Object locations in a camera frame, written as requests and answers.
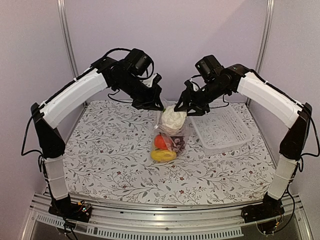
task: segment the plastic bag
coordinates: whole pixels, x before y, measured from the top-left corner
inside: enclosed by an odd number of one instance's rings
[[[171,129],[167,124],[162,123],[162,114],[163,112],[158,115],[153,130],[150,155],[153,160],[165,163],[176,159],[184,151],[190,136],[190,129],[186,119],[182,127]]]

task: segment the back wall panel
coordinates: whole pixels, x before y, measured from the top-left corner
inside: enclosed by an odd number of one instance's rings
[[[112,48],[138,48],[162,75],[162,97],[177,100],[195,63],[213,54],[222,65],[254,68],[267,1],[68,0],[66,12],[80,72]],[[110,56],[121,59],[125,52]],[[201,78],[197,82],[203,85]],[[119,93],[118,99],[127,99]],[[92,100],[108,99],[107,91]],[[233,101],[245,101],[234,94]]]

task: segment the table surface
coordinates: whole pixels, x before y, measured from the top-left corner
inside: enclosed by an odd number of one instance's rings
[[[174,161],[158,163],[150,158],[155,111],[92,101],[66,145],[63,161],[69,192],[166,205],[261,200],[274,165],[245,104],[231,106],[251,131],[252,141],[208,157],[192,129],[184,153]]]

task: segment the white wall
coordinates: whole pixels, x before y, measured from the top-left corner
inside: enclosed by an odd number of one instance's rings
[[[313,106],[313,119],[320,131],[320,2],[275,1],[274,18],[261,76],[292,98]],[[279,144],[287,129],[258,104],[254,115],[278,157]],[[316,153],[312,128],[305,147]],[[294,180],[315,239],[320,239],[320,158],[305,157],[305,169]]]
[[[213,54],[228,67],[254,68],[267,1],[68,0],[65,2],[78,69],[83,72],[112,48],[139,48],[162,75],[162,97],[177,100],[195,63]],[[126,53],[112,54],[121,59]],[[119,93],[117,98],[128,98]],[[108,99],[106,91],[92,99]],[[234,94],[233,100],[244,98]]]
[[[34,102],[72,79],[56,1],[0,1],[0,239],[17,240],[34,192],[45,186],[37,155],[20,156]],[[59,128],[65,138],[79,109]],[[27,149],[39,148],[33,124]]]

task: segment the floral tablecloth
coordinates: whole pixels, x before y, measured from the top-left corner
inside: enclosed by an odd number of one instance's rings
[[[275,172],[265,143],[242,103],[232,107],[253,134],[240,149],[208,157],[194,132],[167,163],[150,158],[155,111],[92,101],[69,139],[69,192],[150,204],[211,205],[260,200]]]

